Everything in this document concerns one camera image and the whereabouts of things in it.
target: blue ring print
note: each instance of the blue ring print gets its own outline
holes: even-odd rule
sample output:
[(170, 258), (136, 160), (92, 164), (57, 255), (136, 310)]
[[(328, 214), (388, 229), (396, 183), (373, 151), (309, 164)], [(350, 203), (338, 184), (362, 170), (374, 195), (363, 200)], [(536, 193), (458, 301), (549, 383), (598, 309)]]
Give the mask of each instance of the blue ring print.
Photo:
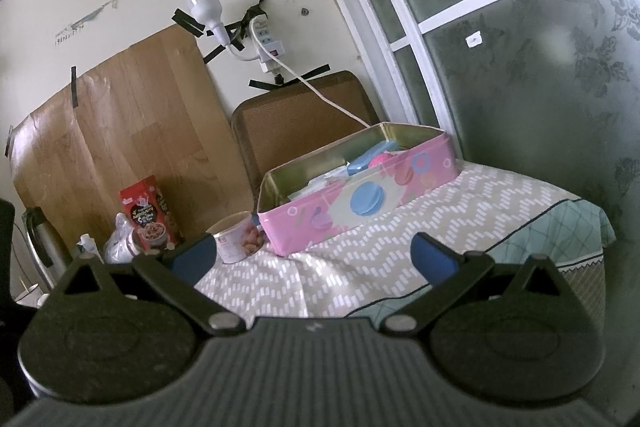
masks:
[[(418, 168), (418, 166), (416, 165), (416, 160), (418, 158), (424, 158), (425, 160), (425, 166)], [(417, 154), (414, 156), (414, 158), (411, 160), (411, 166), (414, 168), (415, 172), (418, 172), (418, 174), (420, 172), (427, 172), (429, 170), (429, 155), (426, 152), (421, 152), (420, 154)]]

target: white patterned tablecloth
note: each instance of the white patterned tablecloth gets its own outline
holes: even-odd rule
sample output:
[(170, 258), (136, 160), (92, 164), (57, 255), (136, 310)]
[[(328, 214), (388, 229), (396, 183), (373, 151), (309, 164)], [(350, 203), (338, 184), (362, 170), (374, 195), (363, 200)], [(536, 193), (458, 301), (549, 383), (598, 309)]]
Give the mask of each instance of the white patterned tablecloth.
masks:
[(487, 251), (499, 263), (545, 253), (597, 323), (604, 317), (604, 212), (562, 188), (464, 162), (454, 181), (289, 257), (267, 244), (240, 263), (216, 265), (196, 289), (241, 315), (369, 316), (375, 325), (430, 288), (409, 247), (427, 232), (452, 250)]

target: teal fabric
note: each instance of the teal fabric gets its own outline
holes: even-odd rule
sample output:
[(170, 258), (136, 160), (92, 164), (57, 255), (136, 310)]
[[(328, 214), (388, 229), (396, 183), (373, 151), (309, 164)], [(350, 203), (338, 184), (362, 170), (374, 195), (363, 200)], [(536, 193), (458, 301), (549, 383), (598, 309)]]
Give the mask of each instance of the teal fabric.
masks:
[[(613, 227), (599, 206), (585, 200), (566, 200), (513, 232), (487, 253), (496, 263), (522, 264), (529, 255), (543, 253), (554, 263), (562, 264), (600, 252), (615, 240)], [(378, 328), (385, 317), (430, 289), (427, 284), (414, 293), (372, 303), (349, 316), (369, 317)]]

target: pink tin box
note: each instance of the pink tin box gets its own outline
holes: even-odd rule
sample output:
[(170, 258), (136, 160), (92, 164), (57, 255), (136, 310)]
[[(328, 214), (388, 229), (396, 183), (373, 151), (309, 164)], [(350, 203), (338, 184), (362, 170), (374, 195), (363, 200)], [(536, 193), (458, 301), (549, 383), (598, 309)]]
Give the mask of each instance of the pink tin box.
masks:
[[(358, 158), (383, 140), (401, 153), (290, 201), (309, 180)], [(304, 250), (408, 203), (460, 172), (441, 129), (383, 122), (273, 169), (260, 186), (258, 216), (277, 254)]]

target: white power adapter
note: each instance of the white power adapter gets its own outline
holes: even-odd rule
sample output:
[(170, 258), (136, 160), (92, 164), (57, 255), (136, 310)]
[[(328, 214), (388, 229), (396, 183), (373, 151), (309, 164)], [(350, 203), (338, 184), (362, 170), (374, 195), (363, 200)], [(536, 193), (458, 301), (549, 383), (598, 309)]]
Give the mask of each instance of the white power adapter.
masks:
[(260, 57), (260, 67), (264, 73), (277, 70), (280, 65), (271, 57), (282, 57), (284, 46), (282, 41), (274, 41), (269, 32), (269, 25), (266, 15), (258, 15), (254, 18), (255, 38), (260, 39), (260, 44), (254, 41), (255, 50)]

